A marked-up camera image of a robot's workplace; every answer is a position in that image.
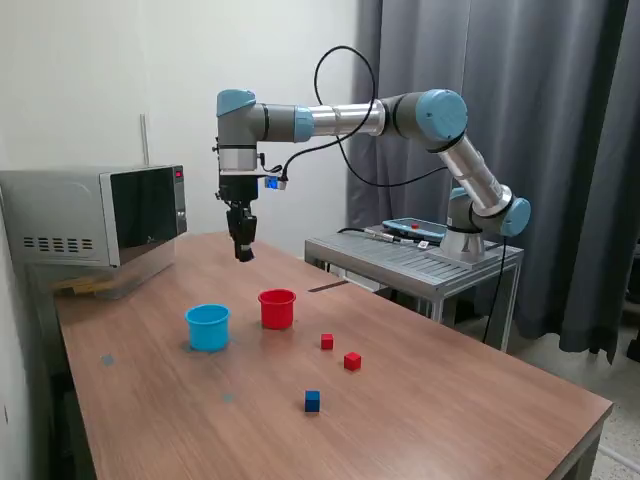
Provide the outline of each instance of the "blue joint cover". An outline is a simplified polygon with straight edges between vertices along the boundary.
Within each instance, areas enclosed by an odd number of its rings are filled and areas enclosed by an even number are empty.
[[[456,187],[451,189],[451,193],[449,194],[449,200],[453,200],[454,198],[465,197],[465,196],[468,196],[466,190],[462,187]]]
[[[526,198],[517,198],[502,220],[500,235],[515,237],[520,234],[529,223],[529,217],[531,217],[531,204]]]
[[[218,93],[216,116],[221,117],[242,107],[255,105],[256,95],[249,90],[222,90]]]
[[[467,128],[467,105],[451,90],[429,90],[418,98],[416,122],[427,139],[446,143]]]
[[[293,141],[306,142],[313,136],[314,128],[311,110],[296,105],[293,113]]]

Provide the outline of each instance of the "aluminum tube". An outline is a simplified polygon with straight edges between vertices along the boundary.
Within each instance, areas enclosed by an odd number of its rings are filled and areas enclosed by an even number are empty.
[[[367,114],[368,103],[352,105],[318,105],[309,107],[313,115],[313,136],[346,135],[352,132]],[[369,113],[369,118],[358,130],[358,133],[380,135],[384,129],[385,113],[380,100],[376,100]]]
[[[500,185],[466,135],[438,155],[471,197],[473,211],[477,215],[495,215],[511,201],[509,187]]]

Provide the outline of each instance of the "microwave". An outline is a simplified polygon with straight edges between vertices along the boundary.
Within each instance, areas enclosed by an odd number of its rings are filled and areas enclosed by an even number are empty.
[[[0,172],[13,261],[120,267],[187,230],[182,165]]]

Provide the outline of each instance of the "wooden table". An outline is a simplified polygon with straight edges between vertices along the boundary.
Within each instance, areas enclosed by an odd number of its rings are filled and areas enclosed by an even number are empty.
[[[589,478],[609,401],[356,286],[310,292],[336,278],[254,252],[240,264],[226,234],[187,236],[124,299],[57,299],[99,479]],[[260,327],[273,287],[297,293],[293,329]],[[200,303],[231,308],[223,352],[189,351]]]

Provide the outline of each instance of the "black cable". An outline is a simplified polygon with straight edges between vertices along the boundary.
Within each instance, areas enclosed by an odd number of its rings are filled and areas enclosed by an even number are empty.
[[[498,300],[498,292],[500,291],[500,280],[502,280],[502,272],[504,272],[504,258],[507,255],[507,237],[502,237],[502,260],[500,260],[500,273],[498,273],[498,284],[496,290],[493,292],[493,300],[491,301],[491,308],[489,309],[489,318],[487,318],[487,325],[484,327],[484,335],[482,336],[482,343],[486,343],[487,334],[489,333],[489,325],[491,324],[491,317],[493,315],[493,309],[496,306]]]
[[[322,66],[322,63],[327,59],[327,57],[329,55],[331,55],[336,50],[348,50],[348,51],[350,51],[351,53],[356,55],[358,58],[360,58],[360,60],[362,60],[364,62],[365,66],[367,67],[367,70],[369,71],[369,76],[371,77],[371,100],[369,101],[369,108],[367,110],[367,114],[364,116],[364,118],[362,119],[360,124],[356,128],[354,128],[351,132],[346,134],[344,137],[340,138],[339,136],[336,136],[336,139],[334,141],[332,141],[332,142],[325,143],[324,145],[319,145],[317,147],[312,147],[312,148],[307,148],[305,150],[301,150],[301,151],[295,153],[294,155],[292,155],[291,157],[289,157],[289,159],[284,164],[284,168],[282,169],[281,178],[283,180],[285,180],[285,181],[288,180],[288,177],[287,177],[288,167],[289,167],[289,164],[293,161],[294,158],[297,158],[300,155],[304,155],[305,153],[315,152],[315,151],[322,150],[322,149],[327,148],[327,147],[332,147],[334,145],[338,145],[338,147],[340,148],[340,152],[342,153],[342,158],[344,159],[344,162],[347,164],[347,167],[349,168],[349,171],[351,171],[351,173],[353,173],[353,175],[358,180],[360,180],[363,183],[366,183],[367,185],[371,185],[372,187],[378,187],[378,188],[401,187],[403,185],[409,185],[410,183],[417,182],[418,180],[422,180],[423,178],[426,178],[426,177],[428,177],[429,175],[431,175],[433,173],[439,172],[440,170],[446,170],[447,169],[446,166],[445,167],[434,168],[433,170],[430,170],[430,171],[428,171],[427,173],[425,173],[423,175],[420,175],[418,177],[412,178],[410,180],[405,180],[403,182],[397,182],[397,183],[376,183],[376,182],[371,182],[369,180],[366,180],[365,178],[362,178],[358,174],[358,172],[356,172],[354,170],[354,168],[351,166],[351,163],[349,163],[349,159],[347,158],[347,154],[344,151],[344,147],[342,146],[342,142],[344,140],[352,137],[356,133],[358,133],[358,131],[367,122],[367,119],[369,118],[369,115],[371,114],[371,110],[373,109],[373,104],[374,104],[374,102],[376,100],[376,95],[377,95],[376,77],[375,77],[375,75],[373,73],[373,68],[371,67],[371,64],[366,59],[366,57],[364,55],[362,55],[362,53],[360,53],[355,48],[349,47],[347,45],[337,45],[337,46],[327,50],[327,52],[325,52],[325,54],[322,55],[322,57],[320,58],[320,61],[316,65],[316,69],[315,69],[315,71],[313,73],[313,90],[315,92],[316,99],[318,100],[318,103],[320,105],[324,105],[324,103],[322,103],[322,99],[320,98],[320,92],[318,91],[318,73],[320,72],[320,67]]]
[[[364,233],[364,229],[347,227],[347,228],[341,228],[340,230],[338,230],[338,233],[344,233],[344,232],[360,232],[360,233]]]
[[[369,119],[369,115],[371,114],[371,110],[373,110],[373,104],[376,100],[376,77],[373,74],[373,68],[371,68],[371,64],[369,63],[369,61],[364,57],[364,55],[362,55],[358,50],[356,50],[353,47],[349,47],[348,45],[336,45],[333,48],[330,48],[329,50],[327,50],[325,52],[324,55],[322,55],[322,57],[320,57],[320,61],[318,62],[318,64],[316,65],[316,70],[314,72],[314,85],[317,84],[317,79],[318,79],[318,71],[320,70],[320,67],[322,66],[322,63],[327,59],[327,57],[329,55],[331,55],[333,52],[335,52],[336,50],[349,50],[351,53],[353,53],[354,55],[358,56],[367,66],[367,69],[369,70],[369,75],[371,76],[371,85],[373,87],[372,91],[371,91],[371,100],[369,102],[369,108],[367,109],[367,113],[364,116],[364,118],[362,119],[362,121],[358,124],[358,126],[356,128],[354,128],[353,130],[351,130],[349,133],[347,133],[344,137],[342,138],[338,138],[336,137],[336,140],[333,140],[329,143],[325,143],[324,145],[319,145],[317,147],[311,147],[311,148],[307,148],[304,150],[300,150],[297,153],[294,153],[291,157],[289,157],[289,159],[285,162],[284,164],[284,168],[282,169],[282,175],[281,178],[283,180],[288,180],[287,178],[287,170],[289,168],[289,164],[297,157],[299,157],[300,155],[304,155],[305,153],[311,153],[311,152],[316,152],[318,150],[323,150],[325,148],[328,147],[333,147],[334,145],[339,145],[340,142],[342,142],[343,140],[346,140],[347,138],[351,138],[352,136],[354,136],[356,133],[358,133],[358,131],[363,127],[363,125],[367,122],[367,120]]]

